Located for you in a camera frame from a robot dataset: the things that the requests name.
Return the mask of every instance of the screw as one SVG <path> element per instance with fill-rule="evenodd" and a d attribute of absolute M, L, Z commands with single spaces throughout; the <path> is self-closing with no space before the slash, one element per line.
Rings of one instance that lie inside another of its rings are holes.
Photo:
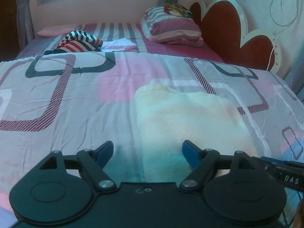
<path fill-rule="evenodd" d="M 181 185 L 183 185 L 185 188 L 194 188 L 197 186 L 197 182 L 194 180 L 184 180 Z"/>
<path fill-rule="evenodd" d="M 144 188 L 143 190 L 146 191 L 146 192 L 151 192 L 153 189 L 148 187 L 148 188 Z"/>
<path fill-rule="evenodd" d="M 109 189 L 114 186 L 114 182 L 111 180 L 103 180 L 98 183 L 98 185 L 103 189 Z"/>

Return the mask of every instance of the cable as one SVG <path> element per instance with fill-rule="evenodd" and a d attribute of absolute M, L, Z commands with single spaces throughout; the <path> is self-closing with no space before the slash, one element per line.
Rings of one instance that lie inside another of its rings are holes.
<path fill-rule="evenodd" d="M 273 22 L 274 22 L 275 24 L 277 24 L 278 26 L 281 26 L 281 27 L 286 27 L 286 26 L 290 26 L 292 23 L 295 22 L 295 20 L 298 18 L 298 15 L 299 15 L 299 0 L 297 0 L 297 3 L 296 3 L 297 14 L 296 14 L 295 18 L 294 18 L 290 23 L 288 23 L 288 24 L 286 24 L 286 25 L 280 25 L 280 24 L 277 23 L 277 22 L 275 21 L 275 19 L 273 18 L 272 13 L 271 13 L 271 7 L 272 7 L 272 5 L 273 5 L 273 2 L 274 2 L 274 0 L 271 1 L 269 11 L 270 11 L 271 19 L 273 20 Z M 282 0 L 281 0 L 281 11 L 282 11 L 282 16 L 283 16 L 283 5 L 282 5 Z"/>
<path fill-rule="evenodd" d="M 268 66 L 267 66 L 267 70 L 266 71 L 268 71 L 268 69 L 269 69 L 270 61 L 271 61 L 271 56 L 272 56 L 272 53 L 273 53 L 274 50 L 275 49 L 273 48 L 272 51 L 271 51 L 271 53 L 270 53 L 269 62 L 268 62 Z"/>

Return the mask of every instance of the red headboard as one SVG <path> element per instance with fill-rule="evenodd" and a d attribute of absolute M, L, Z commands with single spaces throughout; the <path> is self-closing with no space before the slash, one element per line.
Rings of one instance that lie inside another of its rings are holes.
<path fill-rule="evenodd" d="M 271 33 L 259 29 L 248 34 L 245 13 L 235 0 L 215 0 L 208 8 L 203 3 L 194 3 L 190 11 L 205 43 L 225 63 L 278 71 L 281 64 L 278 41 Z"/>

